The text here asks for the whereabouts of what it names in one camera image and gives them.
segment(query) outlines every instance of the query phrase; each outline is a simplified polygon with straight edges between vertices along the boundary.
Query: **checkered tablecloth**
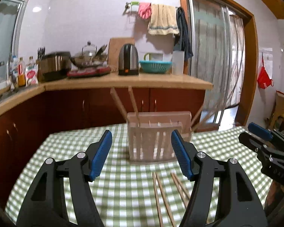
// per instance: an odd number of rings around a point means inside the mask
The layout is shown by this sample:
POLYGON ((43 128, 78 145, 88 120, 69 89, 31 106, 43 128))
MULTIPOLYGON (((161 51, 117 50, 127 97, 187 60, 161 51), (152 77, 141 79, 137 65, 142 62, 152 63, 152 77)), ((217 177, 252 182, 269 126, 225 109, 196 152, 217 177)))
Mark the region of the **checkered tablecloth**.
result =
MULTIPOLYGON (((190 194, 193 183, 182 175, 178 162, 142 166, 131 164, 126 124, 50 135, 30 159, 11 191, 5 212, 12 221, 16 222, 25 194, 45 159, 48 157, 53 157, 56 161, 69 159, 76 153, 85 151, 89 144, 99 141, 106 129, 113 134, 113 144, 100 176, 93 183, 89 183, 104 225, 106 227, 159 226, 152 172, 158 172, 173 217, 179 225, 185 207, 170 172, 178 175, 190 194)), ((261 163, 256 158, 256 154, 239 143, 238 136, 243 131, 245 131, 244 128, 235 127, 221 132, 197 133, 191 141, 198 151, 204 151, 214 159, 224 161, 230 157, 238 159, 263 205, 271 179, 260 172, 261 163)), ((219 179, 215 179, 208 215, 210 222, 214 220, 218 188, 219 179)), ((69 179, 64 179, 64 189, 69 220, 76 223, 69 179)), ((159 188, 158 194, 164 225, 171 226, 159 188)))

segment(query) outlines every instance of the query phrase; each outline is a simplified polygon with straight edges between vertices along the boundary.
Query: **wooden countertop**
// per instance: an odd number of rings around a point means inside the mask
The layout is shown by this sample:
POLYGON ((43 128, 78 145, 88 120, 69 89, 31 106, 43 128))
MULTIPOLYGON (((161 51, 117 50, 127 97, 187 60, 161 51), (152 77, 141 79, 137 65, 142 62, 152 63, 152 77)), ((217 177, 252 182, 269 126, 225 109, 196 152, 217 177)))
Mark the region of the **wooden countertop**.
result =
POLYGON ((140 73, 139 76, 118 76, 111 73, 102 77, 62 79, 53 82, 39 84, 20 93, 14 94, 0 102, 0 115, 4 114, 20 103, 41 94, 45 91, 63 89, 92 89, 92 88, 111 88, 128 87, 135 88, 175 88, 175 89, 212 89, 213 85, 209 82, 191 76, 175 76, 172 74, 146 74, 140 73))

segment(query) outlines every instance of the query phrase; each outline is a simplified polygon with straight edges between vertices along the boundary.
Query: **cabinet handle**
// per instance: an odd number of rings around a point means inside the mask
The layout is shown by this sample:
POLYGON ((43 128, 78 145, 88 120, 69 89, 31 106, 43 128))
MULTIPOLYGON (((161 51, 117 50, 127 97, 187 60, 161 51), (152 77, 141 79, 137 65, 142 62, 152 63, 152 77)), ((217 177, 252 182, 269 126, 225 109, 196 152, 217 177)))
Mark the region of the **cabinet handle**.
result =
POLYGON ((15 123, 13 123, 13 126, 15 127, 15 129, 16 129, 16 131, 17 131, 17 133, 18 133, 18 129, 17 129, 17 126, 16 126, 15 123))
POLYGON ((12 142, 12 141, 13 141, 13 139, 11 138, 11 135, 10 135, 9 131, 8 131, 8 130, 6 130, 6 133, 8 134, 8 136, 10 137, 11 142, 12 142))

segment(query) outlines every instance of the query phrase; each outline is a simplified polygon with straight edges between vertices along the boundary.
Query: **teal colander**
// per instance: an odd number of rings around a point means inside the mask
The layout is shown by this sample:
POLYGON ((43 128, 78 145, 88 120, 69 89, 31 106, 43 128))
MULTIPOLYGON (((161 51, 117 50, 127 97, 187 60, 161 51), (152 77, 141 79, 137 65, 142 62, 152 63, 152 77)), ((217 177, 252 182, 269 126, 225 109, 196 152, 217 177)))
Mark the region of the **teal colander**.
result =
POLYGON ((141 67, 146 73, 165 73, 170 69, 171 61, 140 60, 141 67))

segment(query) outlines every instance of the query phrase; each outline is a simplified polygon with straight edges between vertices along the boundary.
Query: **wooden cutting board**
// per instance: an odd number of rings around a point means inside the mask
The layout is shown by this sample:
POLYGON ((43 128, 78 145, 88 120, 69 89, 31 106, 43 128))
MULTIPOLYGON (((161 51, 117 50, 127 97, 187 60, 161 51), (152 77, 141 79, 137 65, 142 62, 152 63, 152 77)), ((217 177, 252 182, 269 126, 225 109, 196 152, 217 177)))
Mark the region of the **wooden cutting board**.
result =
POLYGON ((112 71, 118 70, 120 49, 125 44, 135 45, 135 39, 133 37, 114 37, 109 40, 108 65, 112 71))

